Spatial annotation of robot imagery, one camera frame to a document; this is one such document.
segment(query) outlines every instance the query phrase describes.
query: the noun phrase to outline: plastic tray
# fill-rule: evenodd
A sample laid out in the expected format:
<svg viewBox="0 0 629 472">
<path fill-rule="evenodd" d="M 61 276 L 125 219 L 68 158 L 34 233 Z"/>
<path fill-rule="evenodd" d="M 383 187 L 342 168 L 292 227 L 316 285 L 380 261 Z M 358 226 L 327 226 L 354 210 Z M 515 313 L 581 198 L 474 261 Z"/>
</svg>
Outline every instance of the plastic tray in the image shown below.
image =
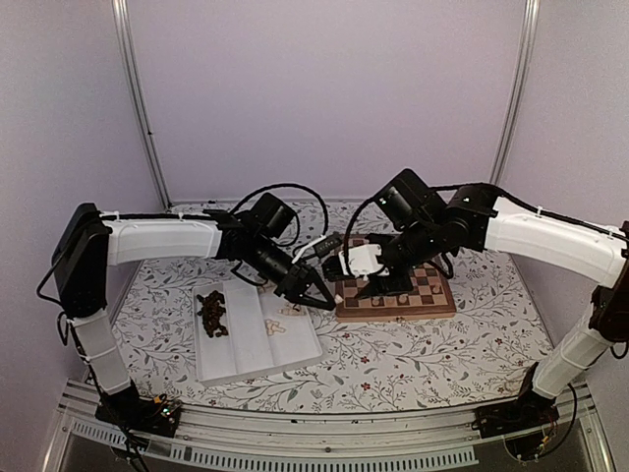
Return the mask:
<svg viewBox="0 0 629 472">
<path fill-rule="evenodd" d="M 221 322 L 228 336 L 210 338 L 197 316 L 197 295 L 218 290 L 225 296 Z M 269 376 L 320 361 L 321 346 L 310 313 L 266 289 L 262 293 L 241 280 L 229 280 L 193 289 L 197 379 L 205 386 Z"/>
</svg>

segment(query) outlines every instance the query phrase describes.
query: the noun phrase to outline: white enclosure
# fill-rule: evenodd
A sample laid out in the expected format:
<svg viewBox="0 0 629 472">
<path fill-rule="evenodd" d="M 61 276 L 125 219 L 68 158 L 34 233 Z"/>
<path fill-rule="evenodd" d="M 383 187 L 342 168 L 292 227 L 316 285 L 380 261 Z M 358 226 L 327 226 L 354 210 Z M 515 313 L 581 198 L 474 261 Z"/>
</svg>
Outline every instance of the white enclosure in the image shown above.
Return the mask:
<svg viewBox="0 0 629 472">
<path fill-rule="evenodd" d="M 526 2 L 129 2 L 171 199 L 486 180 Z"/>
<path fill-rule="evenodd" d="M 629 219 L 626 2 L 542 2 L 535 49 L 534 0 L 5 3 L 7 472 L 34 470 L 63 384 L 83 368 L 58 343 L 56 307 L 33 295 L 81 202 L 154 211 L 279 181 L 364 197 L 403 167 L 431 185 L 486 181 L 510 149 L 499 182 L 510 192 L 597 223 Z M 516 262 L 558 341 L 592 284 Z M 110 307 L 131 272 L 110 277 Z M 622 470 L 629 375 L 608 357 L 588 382 Z"/>
</svg>

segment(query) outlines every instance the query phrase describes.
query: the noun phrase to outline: wire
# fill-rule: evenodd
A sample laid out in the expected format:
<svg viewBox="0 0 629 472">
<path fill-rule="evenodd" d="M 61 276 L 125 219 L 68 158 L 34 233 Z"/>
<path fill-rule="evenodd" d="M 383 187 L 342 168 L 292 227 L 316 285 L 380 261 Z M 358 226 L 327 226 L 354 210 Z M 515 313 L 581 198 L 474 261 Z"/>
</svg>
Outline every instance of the wire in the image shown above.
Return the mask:
<svg viewBox="0 0 629 472">
<path fill-rule="evenodd" d="M 350 269 L 350 235 L 352 234 L 354 223 L 356 223 L 356 220 L 360 216 L 361 212 L 363 212 L 363 210 L 372 202 L 373 197 L 366 199 L 364 202 L 358 205 L 358 207 L 352 214 L 349 223 L 347 223 L 347 228 L 345 229 L 345 236 L 343 237 L 343 261 L 345 262 L 345 270 L 347 271 L 347 274 L 351 277 L 353 277 L 354 274 Z"/>
<path fill-rule="evenodd" d="M 278 248 L 288 248 L 289 246 L 293 246 L 297 242 L 302 232 L 302 223 L 299 220 L 299 215 L 297 215 L 297 218 L 295 218 L 295 224 L 297 224 L 297 231 L 295 232 L 295 236 L 293 237 L 293 239 L 290 240 L 288 243 L 275 243 Z"/>
<path fill-rule="evenodd" d="M 242 267 L 242 265 L 243 265 L 242 261 L 238 262 L 236 264 L 236 266 L 230 270 L 230 272 L 232 272 L 234 275 L 236 275 L 242 281 L 247 282 L 250 285 L 253 285 L 254 287 L 263 287 L 266 284 L 266 282 L 268 282 L 268 278 L 264 278 L 262 281 L 255 281 L 255 280 L 251 280 L 250 278 L 246 277 L 245 275 L 242 275 L 241 273 L 238 272 L 238 269 L 240 267 Z"/>
<path fill-rule="evenodd" d="M 448 267 L 448 270 L 444 270 L 443 267 L 435 261 L 427 261 L 426 264 L 435 268 L 437 272 L 449 280 L 454 277 L 454 266 L 445 253 L 441 254 L 441 258 L 443 259 L 443 263 Z"/>
<path fill-rule="evenodd" d="M 230 213 L 234 214 L 236 211 L 238 211 L 246 202 L 248 202 L 249 200 L 251 200 L 253 197 L 255 197 L 256 195 L 261 194 L 262 192 L 267 192 L 269 190 L 274 190 L 274 189 L 299 189 L 303 192 L 306 192 L 308 194 L 311 194 L 313 197 L 316 198 L 316 200 L 318 201 L 319 206 L 321 207 L 321 211 L 323 212 L 323 231 L 321 232 L 321 234 L 326 234 L 327 233 L 327 229 L 329 227 L 330 224 L 330 220 L 329 220 L 329 215 L 327 212 L 327 205 L 325 204 L 325 201 L 323 200 L 323 198 L 321 197 L 320 194 L 318 194 L 317 192 L 315 192 L 313 189 L 306 187 L 304 185 L 300 185 L 300 184 L 294 184 L 291 182 L 282 182 L 279 184 L 273 184 L 273 185 L 267 185 L 265 187 L 260 187 L 259 189 L 251 192 L 250 194 L 246 195 L 242 200 L 240 200 L 232 209 L 230 209 Z M 299 226 L 298 226 L 298 230 L 297 230 L 297 234 L 294 238 L 294 242 L 291 242 L 291 244 L 286 244 L 286 245 L 278 245 L 281 247 L 286 247 L 286 246 L 291 246 L 292 244 L 295 244 L 297 242 L 297 240 L 299 239 Z"/>
<path fill-rule="evenodd" d="M 77 352 L 79 352 L 79 355 L 82 358 L 85 358 L 86 353 L 83 347 L 81 346 L 81 342 L 79 341 L 79 338 L 77 337 L 77 334 L 73 326 L 70 326 L 70 333 L 72 334 L 72 338 L 75 341 L 75 347 L 77 349 Z M 143 469 L 140 469 L 139 467 L 136 466 L 136 464 L 133 462 L 134 458 L 132 457 L 129 457 L 130 459 L 129 464 L 131 464 L 131 466 L 136 471 L 150 472 L 150 470 L 148 469 L 148 466 L 146 465 L 146 462 L 144 462 L 144 459 L 142 455 L 140 454 L 140 450 L 138 449 L 138 439 L 133 433 L 131 433 L 131 431 L 129 431 L 129 428 L 123 425 L 122 421 L 120 421 L 120 419 L 118 418 L 118 415 L 115 414 L 113 411 L 111 411 L 111 409 L 109 408 L 109 405 L 105 401 L 105 393 L 102 390 L 100 383 L 98 382 L 98 377 L 96 376 L 96 371 L 94 370 L 94 367 L 91 365 L 90 362 L 86 362 L 86 365 L 87 365 L 87 369 L 89 370 L 89 375 L 91 376 L 91 379 L 94 382 L 94 387 L 96 388 L 96 392 L 98 393 L 100 402 L 107 410 L 107 414 L 109 415 L 109 417 L 114 421 L 118 429 L 122 432 L 123 436 L 125 437 L 125 440 L 126 440 L 125 447 L 127 448 L 127 453 L 131 455 L 131 449 L 132 449 L 136 456 L 135 459 L 138 460 L 138 462 L 142 465 Z"/>
<path fill-rule="evenodd" d="M 496 190 L 498 192 L 498 195 L 500 197 L 504 197 L 507 200 L 509 200 L 512 203 L 514 203 L 515 205 L 517 205 L 519 207 L 522 207 L 524 209 L 527 209 L 528 211 L 532 211 L 534 213 L 538 212 L 541 216 L 547 216 L 549 218 L 556 219 L 558 221 L 562 221 L 564 223 L 574 224 L 576 226 L 581 226 L 581 227 L 584 227 L 584 228 L 588 228 L 588 229 L 596 231 L 596 232 L 598 232 L 600 234 L 605 234 L 607 236 L 619 239 L 619 240 L 624 241 L 625 243 L 629 244 L 629 238 L 627 238 L 626 236 L 624 236 L 622 234 L 614 233 L 612 231 L 609 231 L 608 229 L 601 228 L 600 226 L 596 226 L 595 224 L 588 223 L 587 221 L 583 221 L 581 219 L 577 219 L 577 218 L 574 218 L 572 216 L 567 216 L 565 214 L 556 213 L 554 211 L 548 211 L 547 209 L 539 209 L 536 206 L 532 206 L 530 204 L 527 204 L 523 200 L 518 199 L 514 195 L 511 195 L 510 193 L 508 193 L 506 190 L 503 190 L 500 187 L 497 187 L 495 185 L 486 184 L 486 183 L 469 183 L 469 184 L 444 185 L 444 186 L 440 186 L 440 187 L 430 187 L 430 189 L 435 191 L 435 192 L 448 192 L 448 191 L 452 191 L 452 190 L 458 190 L 461 187 L 465 187 L 465 186 L 468 186 L 468 185 L 476 185 L 476 186 L 484 186 L 484 187 L 487 187 L 487 188 L 492 188 L 492 189 L 494 189 L 494 190 Z"/>
<path fill-rule="evenodd" d="M 627 353 L 629 353 L 629 342 L 625 342 L 625 350 L 622 351 L 622 354 L 616 354 L 616 351 L 613 349 L 613 346 L 609 346 L 609 350 L 611 351 L 611 355 L 620 360 L 627 357 Z"/>
<path fill-rule="evenodd" d="M 568 386 L 570 387 L 570 390 L 572 391 L 572 399 L 573 399 L 572 419 L 570 420 L 570 424 L 568 425 L 568 429 L 566 430 L 566 433 L 563 435 L 561 440 L 559 440 L 557 445 L 553 449 L 548 450 L 548 451 L 543 452 L 542 454 L 540 454 L 539 458 L 547 457 L 548 455 L 551 455 L 556 450 L 558 450 L 561 447 L 561 445 L 566 442 L 566 440 L 568 439 L 568 436 L 570 436 L 570 433 L 572 432 L 572 429 L 574 428 L 574 424 L 577 421 L 577 404 L 578 404 L 577 391 L 574 389 L 574 386 L 572 386 L 571 383 L 569 383 Z"/>
</svg>

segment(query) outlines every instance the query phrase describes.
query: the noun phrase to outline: patterned table surface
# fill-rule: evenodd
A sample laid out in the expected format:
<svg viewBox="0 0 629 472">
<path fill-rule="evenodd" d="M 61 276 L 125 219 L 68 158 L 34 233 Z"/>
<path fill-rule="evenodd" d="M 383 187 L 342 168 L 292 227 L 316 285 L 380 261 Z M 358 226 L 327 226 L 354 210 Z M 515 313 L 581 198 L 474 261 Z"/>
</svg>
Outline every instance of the patterned table surface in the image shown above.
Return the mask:
<svg viewBox="0 0 629 472">
<path fill-rule="evenodd" d="M 291 205 L 302 218 L 302 241 L 316 237 L 322 220 L 316 204 Z M 330 203 L 330 230 L 344 231 L 356 206 Z M 368 207 L 355 231 L 392 228 L 377 208 Z M 454 264 L 454 318 L 339 324 L 333 312 L 311 310 L 322 362 L 266 378 L 215 387 L 196 381 L 192 288 L 232 278 L 233 263 L 144 262 L 114 332 L 143 394 L 166 392 L 192 404 L 347 413 L 417 410 L 511 396 L 526 368 L 551 349 L 540 316 L 508 255 L 463 251 Z"/>
</svg>

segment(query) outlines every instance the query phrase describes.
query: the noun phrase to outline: chessboard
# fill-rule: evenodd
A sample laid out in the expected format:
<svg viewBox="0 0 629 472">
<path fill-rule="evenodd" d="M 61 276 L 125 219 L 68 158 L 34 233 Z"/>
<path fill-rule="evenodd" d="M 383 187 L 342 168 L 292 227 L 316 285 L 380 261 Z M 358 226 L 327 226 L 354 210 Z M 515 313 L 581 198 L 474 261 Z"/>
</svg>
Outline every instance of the chessboard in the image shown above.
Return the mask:
<svg viewBox="0 0 629 472">
<path fill-rule="evenodd" d="M 350 247 L 365 244 L 357 235 Z M 456 305 L 447 279 L 430 265 L 411 269 L 413 291 L 395 296 L 371 297 L 359 300 L 358 292 L 368 283 L 362 279 L 335 282 L 335 293 L 343 301 L 336 305 L 339 322 L 389 322 L 452 318 Z"/>
</svg>

